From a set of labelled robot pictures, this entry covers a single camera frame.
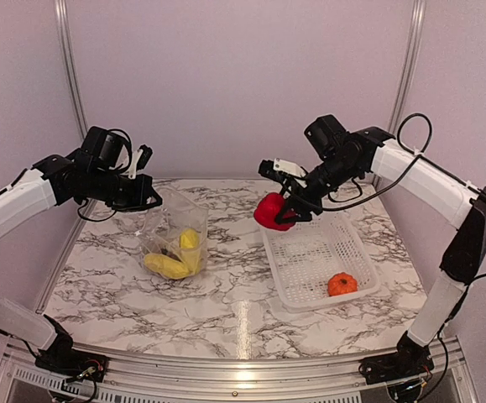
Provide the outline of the red pepper toy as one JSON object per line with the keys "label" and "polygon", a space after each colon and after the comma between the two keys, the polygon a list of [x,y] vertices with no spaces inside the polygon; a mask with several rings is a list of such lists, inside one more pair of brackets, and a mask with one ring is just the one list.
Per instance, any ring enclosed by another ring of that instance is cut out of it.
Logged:
{"label": "red pepper toy", "polygon": [[279,209],[275,202],[280,196],[282,195],[276,192],[267,194],[254,210],[253,218],[262,227],[276,231],[287,231],[295,225],[294,223],[276,223],[274,221]]}

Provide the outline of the clear zip top bag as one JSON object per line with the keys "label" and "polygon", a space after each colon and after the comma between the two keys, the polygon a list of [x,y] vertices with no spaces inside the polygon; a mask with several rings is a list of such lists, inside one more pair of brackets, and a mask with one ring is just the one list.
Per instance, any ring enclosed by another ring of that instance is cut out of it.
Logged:
{"label": "clear zip top bag", "polygon": [[158,193],[163,198],[163,204],[147,211],[144,225],[136,232],[143,267],[148,270],[144,265],[144,256],[162,254],[161,248],[169,249],[177,255],[176,260],[182,262],[180,234],[187,228],[193,228],[201,237],[201,268],[195,275],[200,274],[207,265],[208,209],[198,205],[171,186],[160,187]]}

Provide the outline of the yellow pepper toy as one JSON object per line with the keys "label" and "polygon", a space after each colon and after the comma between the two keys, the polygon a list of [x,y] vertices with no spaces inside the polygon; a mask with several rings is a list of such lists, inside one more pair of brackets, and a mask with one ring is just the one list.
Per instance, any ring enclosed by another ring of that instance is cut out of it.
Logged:
{"label": "yellow pepper toy", "polygon": [[187,228],[180,234],[180,258],[191,275],[201,268],[201,237],[193,228]]}

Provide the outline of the yellow corn toy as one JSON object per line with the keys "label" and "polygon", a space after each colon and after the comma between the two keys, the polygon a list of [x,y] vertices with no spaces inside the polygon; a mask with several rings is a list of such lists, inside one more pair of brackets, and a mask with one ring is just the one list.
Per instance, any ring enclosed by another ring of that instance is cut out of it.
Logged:
{"label": "yellow corn toy", "polygon": [[146,254],[144,265],[148,270],[171,280],[184,279],[191,274],[184,263],[164,254]]}

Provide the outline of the orange pumpkin toy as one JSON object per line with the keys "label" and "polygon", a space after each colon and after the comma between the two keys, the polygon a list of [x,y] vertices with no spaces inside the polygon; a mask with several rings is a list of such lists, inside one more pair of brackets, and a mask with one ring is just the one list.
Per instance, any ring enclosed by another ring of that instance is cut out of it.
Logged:
{"label": "orange pumpkin toy", "polygon": [[347,273],[334,275],[327,283],[327,293],[329,296],[342,296],[358,291],[358,282]]}

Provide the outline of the red grape bunch toy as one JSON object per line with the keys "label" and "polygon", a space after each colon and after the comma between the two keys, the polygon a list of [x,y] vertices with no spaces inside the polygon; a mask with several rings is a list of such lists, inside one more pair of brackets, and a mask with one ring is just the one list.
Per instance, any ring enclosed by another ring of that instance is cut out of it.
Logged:
{"label": "red grape bunch toy", "polygon": [[176,259],[177,258],[177,255],[174,254],[172,251],[170,251],[169,249],[167,248],[161,248],[160,249],[160,252],[163,254],[163,255],[166,255],[166,256],[169,256],[171,257],[172,259]]}

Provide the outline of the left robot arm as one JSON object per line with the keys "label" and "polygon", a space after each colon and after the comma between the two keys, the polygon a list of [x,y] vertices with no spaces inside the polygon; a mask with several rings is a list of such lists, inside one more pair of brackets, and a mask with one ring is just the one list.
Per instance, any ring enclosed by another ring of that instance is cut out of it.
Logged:
{"label": "left robot arm", "polygon": [[[80,207],[103,202],[115,213],[142,212],[161,206],[153,179],[143,170],[154,151],[132,146],[121,129],[92,126],[81,146],[67,156],[50,155],[23,170],[0,190],[0,239],[30,218],[73,200]],[[61,373],[80,366],[69,335],[50,319],[0,297],[0,332],[41,351]]]}

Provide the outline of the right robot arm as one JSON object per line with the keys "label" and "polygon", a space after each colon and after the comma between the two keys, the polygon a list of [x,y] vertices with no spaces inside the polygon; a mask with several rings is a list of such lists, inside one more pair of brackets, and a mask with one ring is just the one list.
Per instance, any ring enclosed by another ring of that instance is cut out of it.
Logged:
{"label": "right robot arm", "polygon": [[403,191],[415,201],[408,213],[427,209],[449,231],[426,302],[389,360],[395,374],[406,376],[421,364],[421,349],[458,314],[470,288],[486,279],[480,271],[486,257],[486,187],[460,179],[430,161],[425,147],[408,148],[378,126],[347,130],[326,115],[307,126],[304,135],[319,158],[314,168],[279,158],[259,167],[261,175],[281,185],[269,214],[270,228],[288,230],[323,213],[339,212],[329,194],[370,174],[386,185],[374,197]]}

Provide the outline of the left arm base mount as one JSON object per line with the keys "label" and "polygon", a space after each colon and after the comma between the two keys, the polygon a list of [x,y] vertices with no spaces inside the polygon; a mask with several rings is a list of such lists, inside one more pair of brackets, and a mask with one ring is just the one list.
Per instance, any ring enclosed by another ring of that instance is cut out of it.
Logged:
{"label": "left arm base mount", "polygon": [[75,349],[71,335],[57,321],[44,317],[55,328],[56,337],[47,349],[39,349],[34,354],[35,365],[65,375],[67,384],[91,381],[93,391],[83,402],[93,402],[98,397],[98,384],[103,381],[107,370],[107,356]]}

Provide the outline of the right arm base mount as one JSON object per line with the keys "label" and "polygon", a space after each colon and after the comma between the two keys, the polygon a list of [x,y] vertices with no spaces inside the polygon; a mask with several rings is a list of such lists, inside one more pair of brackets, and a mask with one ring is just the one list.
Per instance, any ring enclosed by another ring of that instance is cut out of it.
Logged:
{"label": "right arm base mount", "polygon": [[415,343],[405,332],[393,353],[362,359],[358,372],[367,385],[391,382],[387,391],[393,402],[417,402],[432,377],[433,369],[429,347]]}

